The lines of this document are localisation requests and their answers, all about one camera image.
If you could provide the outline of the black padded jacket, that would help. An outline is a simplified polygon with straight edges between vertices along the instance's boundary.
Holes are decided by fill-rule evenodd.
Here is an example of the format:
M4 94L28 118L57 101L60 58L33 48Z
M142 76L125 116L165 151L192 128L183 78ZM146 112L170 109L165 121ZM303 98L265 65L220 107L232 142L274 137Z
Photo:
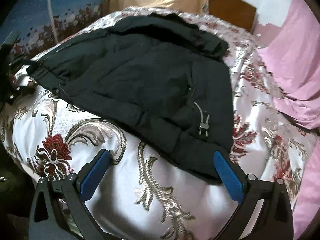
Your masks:
M43 88L115 122L192 175L219 183L233 139L228 44L176 14L130 16L81 34L27 68Z

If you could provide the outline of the pink curtain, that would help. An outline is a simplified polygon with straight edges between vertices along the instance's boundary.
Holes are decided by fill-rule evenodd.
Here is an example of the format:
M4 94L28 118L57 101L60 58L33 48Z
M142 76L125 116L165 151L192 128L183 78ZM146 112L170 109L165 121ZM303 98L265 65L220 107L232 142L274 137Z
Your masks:
M319 22L304 0L292 0L280 33L259 54L283 90L277 110L307 129L319 130ZM319 143L306 165L293 212L295 239L319 222Z

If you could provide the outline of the blue fabric wardrobe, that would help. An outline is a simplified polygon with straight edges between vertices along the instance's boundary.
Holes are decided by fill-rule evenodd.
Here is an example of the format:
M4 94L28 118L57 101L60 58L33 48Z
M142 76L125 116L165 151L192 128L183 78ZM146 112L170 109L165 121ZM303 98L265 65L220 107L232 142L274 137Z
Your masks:
M19 32L12 55L34 57L103 15L105 0L18 0L1 25L1 41Z

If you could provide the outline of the wooden headboard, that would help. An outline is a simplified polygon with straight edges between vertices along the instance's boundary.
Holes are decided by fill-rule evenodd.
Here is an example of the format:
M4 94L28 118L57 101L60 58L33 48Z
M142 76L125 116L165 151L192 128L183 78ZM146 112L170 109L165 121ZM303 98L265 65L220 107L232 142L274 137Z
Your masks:
M209 14L251 32L256 8L242 0L209 0Z

